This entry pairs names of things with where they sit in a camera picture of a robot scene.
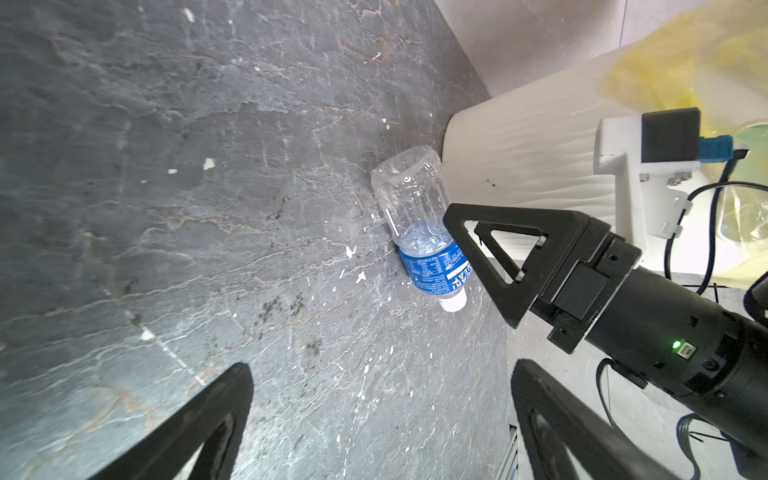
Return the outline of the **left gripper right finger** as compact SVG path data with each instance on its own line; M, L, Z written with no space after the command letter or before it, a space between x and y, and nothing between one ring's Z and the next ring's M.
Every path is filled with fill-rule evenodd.
M535 479L576 479L577 459L593 479L673 479L536 362L518 361L511 393Z

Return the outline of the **clear bottle blue label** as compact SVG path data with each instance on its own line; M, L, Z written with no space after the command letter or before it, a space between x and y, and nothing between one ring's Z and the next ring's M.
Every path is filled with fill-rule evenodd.
M472 267L448 232L442 163L429 146L401 152L371 171L371 183L392 239L413 283L449 313L467 303Z

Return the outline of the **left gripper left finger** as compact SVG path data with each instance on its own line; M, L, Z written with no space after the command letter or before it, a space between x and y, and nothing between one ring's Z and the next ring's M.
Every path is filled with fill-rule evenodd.
M254 385L235 363L95 479L173 479L193 461L191 479L229 479L243 439Z

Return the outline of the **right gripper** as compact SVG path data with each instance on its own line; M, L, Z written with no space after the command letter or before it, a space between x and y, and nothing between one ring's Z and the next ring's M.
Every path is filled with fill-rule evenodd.
M636 266L636 247L581 212L452 203L443 223L511 328L531 308L561 350L589 342L766 455L765 326ZM507 252L495 231L528 237L529 253Z

